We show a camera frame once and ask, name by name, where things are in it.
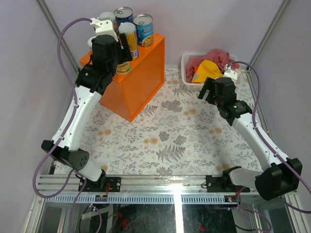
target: can lid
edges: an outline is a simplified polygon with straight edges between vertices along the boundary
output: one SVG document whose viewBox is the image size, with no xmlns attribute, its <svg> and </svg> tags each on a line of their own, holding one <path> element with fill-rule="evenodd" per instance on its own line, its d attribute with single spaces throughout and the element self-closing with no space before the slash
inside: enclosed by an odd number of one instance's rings
<svg viewBox="0 0 311 233">
<path fill-rule="evenodd" d="M 133 10 L 129 7 L 120 7 L 114 11 L 115 16 L 118 18 L 126 18 L 133 14 Z"/>
<path fill-rule="evenodd" d="M 88 41 L 87 44 L 92 48 L 92 39 L 96 38 L 96 36 L 92 36 Z"/>
<path fill-rule="evenodd" d="M 104 13 L 101 13 L 101 14 L 99 15 L 99 20 L 101 20 L 101 21 L 103 21 L 103 20 L 105 20 L 105 19 L 107 19 L 107 18 L 110 18 L 110 20 L 111 20 L 112 22 L 116 20 L 115 14 L 112 13 L 112 12 L 109 12 L 109 11 L 104 12 Z"/>
<path fill-rule="evenodd" d="M 135 30 L 136 30 L 135 25 L 130 22 L 121 23 L 119 26 L 120 33 L 130 34 L 130 33 L 135 32 Z"/>
<path fill-rule="evenodd" d="M 148 14 L 140 14 L 134 18 L 134 23 L 139 26 L 146 26 L 152 23 L 152 17 Z"/>
</svg>

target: can label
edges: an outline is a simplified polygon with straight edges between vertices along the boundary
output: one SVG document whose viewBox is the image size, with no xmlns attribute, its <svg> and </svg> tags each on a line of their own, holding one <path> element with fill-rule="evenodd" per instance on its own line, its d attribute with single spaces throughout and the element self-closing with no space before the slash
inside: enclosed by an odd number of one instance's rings
<svg viewBox="0 0 311 233">
<path fill-rule="evenodd" d="M 138 58 L 138 47 L 137 47 L 136 32 L 126 34 L 126 39 L 127 39 L 128 46 L 130 47 L 130 51 L 131 51 L 133 60 L 136 60 Z"/>
<path fill-rule="evenodd" d="M 120 26 L 121 23 L 126 23 L 126 22 L 133 23 L 133 15 L 130 15 L 129 17 L 125 17 L 125 18 L 116 17 L 116 22 L 117 22 L 118 27 Z"/>
<path fill-rule="evenodd" d="M 136 25 L 137 28 L 137 42 L 140 46 L 146 47 L 154 43 L 154 26 L 149 24 L 146 26 Z"/>
<path fill-rule="evenodd" d="M 131 70 L 131 63 L 130 62 L 124 62 L 117 66 L 116 73 L 117 74 L 126 74 L 130 72 Z"/>
</svg>

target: blue can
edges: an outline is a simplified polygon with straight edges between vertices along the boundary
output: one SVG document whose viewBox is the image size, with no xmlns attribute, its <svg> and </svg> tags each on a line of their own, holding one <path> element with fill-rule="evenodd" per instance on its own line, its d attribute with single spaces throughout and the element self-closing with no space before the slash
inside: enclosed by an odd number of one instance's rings
<svg viewBox="0 0 311 233">
<path fill-rule="evenodd" d="M 127 6 L 120 7 L 114 11 L 117 26 L 121 23 L 130 22 L 133 23 L 133 10 Z"/>
<path fill-rule="evenodd" d="M 140 46 L 147 47 L 154 43 L 154 25 L 153 19 L 148 14 L 141 14 L 134 18 L 134 24 L 137 29 L 137 43 Z"/>
</svg>

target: plastic bin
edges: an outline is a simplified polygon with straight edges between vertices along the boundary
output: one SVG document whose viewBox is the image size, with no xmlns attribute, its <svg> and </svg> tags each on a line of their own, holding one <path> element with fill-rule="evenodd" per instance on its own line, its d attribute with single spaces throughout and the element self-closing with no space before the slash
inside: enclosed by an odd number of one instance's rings
<svg viewBox="0 0 311 233">
<path fill-rule="evenodd" d="M 181 78 L 182 81 L 186 87 L 187 90 L 190 91 L 201 91 L 202 87 L 203 87 L 203 83 L 188 83 L 186 81 L 186 66 L 188 64 L 188 61 L 190 58 L 193 57 L 203 57 L 204 55 L 206 55 L 207 52 L 203 52 L 203 53 L 195 53 L 195 52 L 188 52 L 188 53 L 184 53 L 181 57 Z M 233 59 L 234 61 L 237 61 L 238 58 L 237 56 L 230 54 L 230 59 Z"/>
<path fill-rule="evenodd" d="M 116 74 L 107 87 L 100 104 L 132 122 L 164 84 L 165 37 L 154 34 L 154 43 L 138 47 L 138 59 L 131 61 L 131 71 Z M 80 63 L 84 66 L 91 52 Z"/>
</svg>

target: robotic arm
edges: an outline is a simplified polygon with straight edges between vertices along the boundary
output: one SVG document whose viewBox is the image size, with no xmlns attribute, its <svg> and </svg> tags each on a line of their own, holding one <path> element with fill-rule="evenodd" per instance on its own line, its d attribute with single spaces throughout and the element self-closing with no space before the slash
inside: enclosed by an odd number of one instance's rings
<svg viewBox="0 0 311 233">
<path fill-rule="evenodd" d="M 52 157 L 77 170 L 97 187 L 103 188 L 105 171 L 92 163 L 87 151 L 79 149 L 80 139 L 92 110 L 112 82 L 117 65 L 131 61 L 132 56 L 126 35 L 120 34 L 121 45 L 110 20 L 100 21 L 95 18 L 91 20 L 90 24 L 94 27 L 97 37 L 92 40 L 93 53 L 90 61 L 81 69 L 75 82 L 78 98 L 76 116 L 62 137 L 62 141 L 52 152 Z M 43 141 L 41 147 L 44 151 L 48 152 L 54 146 L 54 142 L 61 137 L 75 106 L 74 100 L 72 100 L 65 118 L 52 140 Z"/>
<path fill-rule="evenodd" d="M 207 78 L 200 92 L 202 99 L 207 90 L 209 94 L 206 101 L 216 105 L 222 118 L 244 138 L 258 158 L 263 172 L 244 169 L 240 166 L 223 171 L 220 180 L 207 177 L 207 183 L 220 186 L 222 189 L 234 189 L 236 185 L 250 187 L 258 191 L 265 200 L 271 200 L 298 188 L 299 179 L 273 154 L 263 143 L 253 126 L 252 110 L 246 102 L 237 100 L 235 85 L 230 78 Z M 302 165 L 300 161 L 290 159 L 269 138 L 266 132 L 257 126 L 265 140 L 276 149 L 283 158 L 299 175 Z"/>
</svg>

